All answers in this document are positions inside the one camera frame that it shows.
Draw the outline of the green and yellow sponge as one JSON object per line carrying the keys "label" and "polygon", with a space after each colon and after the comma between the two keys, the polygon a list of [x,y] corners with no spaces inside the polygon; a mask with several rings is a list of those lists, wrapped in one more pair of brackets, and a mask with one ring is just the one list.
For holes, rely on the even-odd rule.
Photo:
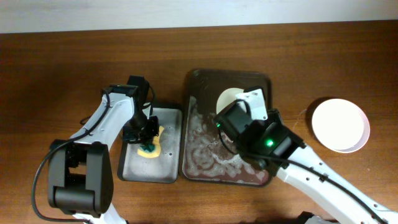
{"label": "green and yellow sponge", "polygon": [[150,143],[141,144],[137,149],[137,154],[141,157],[147,159],[153,159],[160,156],[161,153],[161,145],[160,145],[160,137],[164,131],[164,127],[159,127],[159,134],[153,138]]}

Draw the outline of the cream white plate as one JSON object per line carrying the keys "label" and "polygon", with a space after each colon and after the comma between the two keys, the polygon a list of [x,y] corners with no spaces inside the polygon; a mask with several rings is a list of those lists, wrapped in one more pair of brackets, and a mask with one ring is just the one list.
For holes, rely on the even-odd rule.
{"label": "cream white plate", "polygon": [[236,95],[243,93],[241,88],[228,88],[221,93],[216,102],[216,114],[237,99]]}

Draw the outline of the pink plate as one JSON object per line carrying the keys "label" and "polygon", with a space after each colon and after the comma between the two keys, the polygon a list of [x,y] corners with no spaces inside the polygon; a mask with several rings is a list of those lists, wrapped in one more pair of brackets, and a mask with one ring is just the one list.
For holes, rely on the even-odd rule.
{"label": "pink plate", "polygon": [[327,148],[339,153],[360,150],[370,137],[367,116],[356,105],[327,108],[317,111],[312,118],[313,132]]}

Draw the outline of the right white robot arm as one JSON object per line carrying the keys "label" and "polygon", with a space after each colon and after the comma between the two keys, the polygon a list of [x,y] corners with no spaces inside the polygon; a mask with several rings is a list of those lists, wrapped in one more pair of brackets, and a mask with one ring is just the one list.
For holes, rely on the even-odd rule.
{"label": "right white robot arm", "polygon": [[242,159],[267,170],[310,197],[339,223],[397,223],[397,212],[363,194],[331,169],[298,135],[284,126],[277,109],[260,119],[238,101],[214,118]]}

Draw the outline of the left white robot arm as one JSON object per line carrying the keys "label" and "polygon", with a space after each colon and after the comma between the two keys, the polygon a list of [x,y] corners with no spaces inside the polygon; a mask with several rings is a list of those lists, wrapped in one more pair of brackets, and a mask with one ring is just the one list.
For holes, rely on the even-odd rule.
{"label": "left white robot arm", "polygon": [[157,117],[146,101],[153,89],[140,76],[110,85],[86,124],[67,140],[50,145],[48,201],[72,215],[73,222],[125,223],[112,204],[114,183],[109,151],[120,133],[130,144],[147,144],[159,135]]}

